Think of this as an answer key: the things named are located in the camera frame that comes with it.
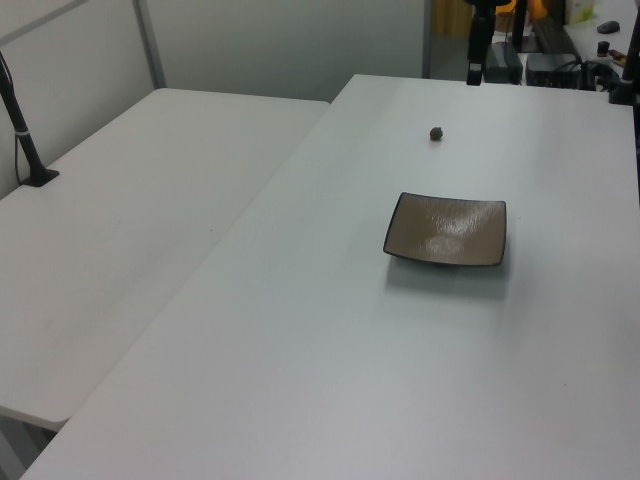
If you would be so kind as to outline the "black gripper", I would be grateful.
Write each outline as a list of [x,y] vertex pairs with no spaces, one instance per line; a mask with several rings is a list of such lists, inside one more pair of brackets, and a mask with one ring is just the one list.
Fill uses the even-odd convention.
[[468,64],[466,84],[480,86],[483,78],[483,63],[495,30],[495,3],[471,3],[473,7],[468,42]]

